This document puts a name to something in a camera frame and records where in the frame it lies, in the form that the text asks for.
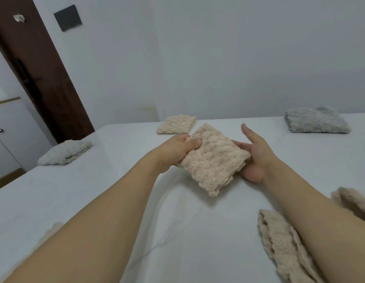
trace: brown door frame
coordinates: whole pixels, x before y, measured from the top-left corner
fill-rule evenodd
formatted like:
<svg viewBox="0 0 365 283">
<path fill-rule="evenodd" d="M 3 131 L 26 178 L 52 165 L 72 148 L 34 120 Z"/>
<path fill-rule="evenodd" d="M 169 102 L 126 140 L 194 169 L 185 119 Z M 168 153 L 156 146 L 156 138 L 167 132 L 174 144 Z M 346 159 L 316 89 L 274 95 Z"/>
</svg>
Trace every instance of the brown door frame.
<svg viewBox="0 0 365 283">
<path fill-rule="evenodd" d="M 27 89 L 24 85 L 22 78 L 21 78 L 21 71 L 19 70 L 19 66 L 16 63 L 16 59 L 7 47 L 5 41 L 3 40 L 2 36 L 0 35 L 0 52 L 4 56 L 5 60 L 7 61 L 8 65 L 10 66 L 11 70 L 15 74 L 16 78 L 20 82 L 20 85 L 23 87 L 25 92 L 27 93 L 28 97 L 32 101 L 33 105 L 35 106 L 37 112 L 40 114 L 41 118 L 44 120 L 45 124 L 47 125 L 48 129 L 50 130 L 51 134 L 55 138 L 58 143 L 61 143 L 65 140 L 63 133 L 59 129 L 57 123 L 54 121 L 52 115 L 45 108 L 45 105 L 42 99 L 36 99 L 32 96 L 31 92 Z"/>
</svg>

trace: hand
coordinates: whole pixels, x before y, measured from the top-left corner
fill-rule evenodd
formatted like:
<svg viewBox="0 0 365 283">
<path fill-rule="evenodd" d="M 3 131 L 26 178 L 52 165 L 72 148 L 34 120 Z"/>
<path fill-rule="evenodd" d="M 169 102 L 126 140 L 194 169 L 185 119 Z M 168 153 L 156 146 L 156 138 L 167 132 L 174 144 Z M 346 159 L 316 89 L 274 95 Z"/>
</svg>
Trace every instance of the hand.
<svg viewBox="0 0 365 283">
<path fill-rule="evenodd" d="M 150 152 L 160 164 L 160 173 L 166 172 L 172 165 L 180 162 L 188 152 L 201 147 L 201 140 L 186 141 L 187 138 L 189 135 L 173 136 Z"/>
<path fill-rule="evenodd" d="M 237 147 L 247 150 L 252 155 L 252 161 L 245 166 L 240 174 L 252 182 L 262 184 L 268 169 L 278 161 L 265 139 L 254 133 L 244 123 L 241 125 L 241 131 L 252 142 L 252 144 L 242 143 L 235 140 Z"/>
</svg>

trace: cabinet door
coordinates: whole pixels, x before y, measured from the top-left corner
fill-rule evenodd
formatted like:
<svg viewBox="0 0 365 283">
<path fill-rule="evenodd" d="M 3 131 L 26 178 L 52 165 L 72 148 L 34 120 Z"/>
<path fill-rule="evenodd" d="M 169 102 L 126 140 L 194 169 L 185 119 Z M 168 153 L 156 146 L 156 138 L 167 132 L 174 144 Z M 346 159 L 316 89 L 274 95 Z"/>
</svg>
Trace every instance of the cabinet door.
<svg viewBox="0 0 365 283">
<path fill-rule="evenodd" d="M 19 163 L 0 142 L 0 178 L 19 168 L 21 168 Z"/>
<path fill-rule="evenodd" d="M 25 171 L 52 147 L 20 99 L 0 104 L 0 129 L 1 142 Z"/>
</svg>

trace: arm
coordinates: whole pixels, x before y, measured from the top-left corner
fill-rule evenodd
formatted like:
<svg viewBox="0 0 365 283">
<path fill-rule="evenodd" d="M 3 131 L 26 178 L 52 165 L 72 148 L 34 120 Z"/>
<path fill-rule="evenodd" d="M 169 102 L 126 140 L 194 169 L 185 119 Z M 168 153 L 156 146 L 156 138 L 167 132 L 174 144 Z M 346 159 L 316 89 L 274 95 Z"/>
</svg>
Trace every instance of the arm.
<svg viewBox="0 0 365 283">
<path fill-rule="evenodd" d="M 118 283 L 160 173 L 199 148 L 174 136 L 145 155 L 35 251 L 5 283 Z"/>
<path fill-rule="evenodd" d="M 245 124 L 242 131 L 252 144 L 234 142 L 253 158 L 242 175 L 279 202 L 329 282 L 365 283 L 365 222 L 308 184 Z"/>
</svg>

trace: forearm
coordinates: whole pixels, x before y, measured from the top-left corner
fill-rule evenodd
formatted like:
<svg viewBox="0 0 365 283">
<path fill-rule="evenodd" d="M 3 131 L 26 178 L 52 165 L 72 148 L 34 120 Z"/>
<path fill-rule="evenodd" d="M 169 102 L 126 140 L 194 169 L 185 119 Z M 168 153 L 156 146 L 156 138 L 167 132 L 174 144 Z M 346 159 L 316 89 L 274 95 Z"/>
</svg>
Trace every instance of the forearm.
<svg viewBox="0 0 365 283">
<path fill-rule="evenodd" d="M 264 180 L 330 282 L 365 282 L 365 222 L 276 160 Z"/>
<path fill-rule="evenodd" d="M 143 157 L 43 244 L 6 283 L 118 283 L 159 175 L 154 159 L 149 154 Z"/>
</svg>

